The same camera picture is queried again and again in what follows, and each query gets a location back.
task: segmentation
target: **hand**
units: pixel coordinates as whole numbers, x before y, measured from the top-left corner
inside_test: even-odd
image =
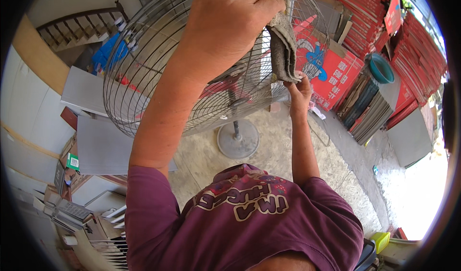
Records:
[[[284,10],[284,0],[194,0],[176,53],[181,50],[193,68],[218,76],[240,60],[264,26]]]
[[[290,116],[292,118],[304,118],[308,115],[309,102],[312,96],[311,83],[305,73],[301,71],[295,71],[295,73],[302,76],[301,82],[297,84],[284,82],[291,95]]]

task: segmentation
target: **staircase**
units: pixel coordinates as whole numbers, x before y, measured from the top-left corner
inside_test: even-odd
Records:
[[[89,43],[102,42],[117,33],[115,20],[120,16],[128,22],[122,4],[70,14],[37,28],[38,33],[55,52]]]

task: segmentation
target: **stair railing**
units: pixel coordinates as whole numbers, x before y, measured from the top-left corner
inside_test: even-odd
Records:
[[[75,13],[75,14],[69,14],[67,16],[64,16],[64,17],[61,17],[61,18],[58,18],[56,20],[52,20],[46,24],[43,24],[41,26],[39,26],[37,29],[38,33],[40,34],[40,36],[44,39],[44,41],[48,44],[49,42],[43,37],[43,34],[42,32],[45,31],[48,33],[48,35],[51,37],[51,39],[53,40],[53,42],[56,44],[56,45],[59,45],[60,42],[58,41],[58,39],[60,37],[63,38],[63,40],[66,42],[66,43],[69,43],[72,39],[72,37],[74,37],[76,40],[78,40],[79,38],[77,37],[77,35],[75,34],[75,30],[72,30],[72,28],[69,26],[69,22],[70,21],[74,21],[77,25],[78,25],[78,28],[80,30],[82,30],[84,36],[86,38],[89,38],[89,32],[87,32],[85,30],[85,28],[82,26],[82,23],[81,23],[81,20],[86,20],[88,21],[89,25],[92,27],[92,29],[96,32],[96,34],[98,36],[100,36],[100,32],[99,30],[96,28],[95,26],[95,22],[96,22],[96,25],[98,25],[99,23],[102,23],[104,25],[104,27],[107,29],[107,32],[109,34],[112,33],[112,31],[110,30],[109,26],[107,25],[107,22],[102,18],[101,14],[109,14],[112,18],[112,20],[116,20],[115,16],[113,13],[121,13],[125,22],[128,22],[129,19],[128,19],[128,16],[125,14],[125,11],[123,9],[123,6],[121,3],[119,3],[118,1],[115,1],[115,5],[116,7],[113,7],[113,8],[104,8],[104,9],[94,9],[94,10],[88,10],[88,11],[84,11],[84,12],[79,12],[79,13]],[[94,21],[95,19],[93,18],[93,20],[91,20],[91,18],[89,16],[91,15],[97,15],[98,17],[98,20],[97,21]],[[59,26],[59,24],[63,24],[65,28],[67,28],[70,32],[70,36],[67,37],[66,35],[64,35],[64,33],[61,31],[61,28]],[[57,31],[57,33],[54,31],[54,34],[52,33],[52,30],[50,31],[50,28],[54,28],[55,31]]]

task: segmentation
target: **red sign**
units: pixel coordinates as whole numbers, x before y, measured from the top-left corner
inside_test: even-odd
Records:
[[[400,0],[390,0],[384,22],[386,23],[386,30],[389,35],[393,35],[400,28]]]
[[[298,48],[296,70],[308,75],[314,89],[312,97],[329,111],[355,81],[364,63],[334,41],[330,41],[334,50],[328,49],[324,55],[324,46],[311,34],[313,29],[306,21],[296,22],[294,27]]]

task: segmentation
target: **man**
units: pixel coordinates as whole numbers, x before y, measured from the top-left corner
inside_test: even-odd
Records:
[[[207,82],[251,49],[283,0],[194,0],[135,136],[125,215],[130,270],[353,270],[363,230],[322,179],[307,123],[305,74],[291,94],[293,181],[248,164],[217,174],[180,214],[173,157]]]

